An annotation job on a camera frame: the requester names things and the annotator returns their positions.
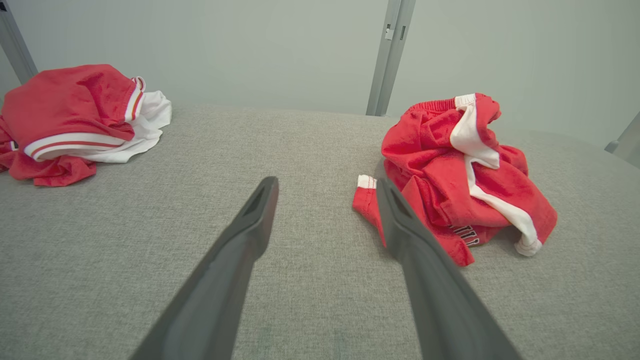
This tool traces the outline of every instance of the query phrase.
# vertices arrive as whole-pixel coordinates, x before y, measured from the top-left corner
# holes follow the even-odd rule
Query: gray fabric surface
[[[396,119],[175,108],[160,143],[66,188],[0,174],[0,358],[125,359],[260,179],[280,179],[236,359],[418,359],[400,266],[351,201]],[[506,229],[463,269],[526,359],[640,354],[640,170],[501,129],[559,223],[533,258]]]

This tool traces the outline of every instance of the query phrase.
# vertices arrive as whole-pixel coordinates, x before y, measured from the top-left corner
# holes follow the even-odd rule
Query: white wall
[[[418,0],[387,113],[481,92],[495,127],[604,147],[640,111],[638,0]]]
[[[386,0],[20,0],[38,70],[110,63],[174,102],[364,114]]]
[[[0,46],[0,106],[4,102],[4,95],[18,86],[20,86],[20,80],[15,75],[9,59]]]

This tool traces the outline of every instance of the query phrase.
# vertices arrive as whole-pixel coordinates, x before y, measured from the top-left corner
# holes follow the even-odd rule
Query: red and white shirt
[[[153,147],[171,102],[110,65],[47,70],[8,92],[0,117],[0,171],[65,186]]]
[[[487,128],[498,117],[499,104],[483,94],[423,102],[382,143],[387,176],[459,266],[474,262],[469,246],[511,224],[522,232],[516,250],[532,256],[557,222],[528,178],[524,154],[499,145]],[[375,188],[375,179],[360,176],[353,207],[383,237]]]

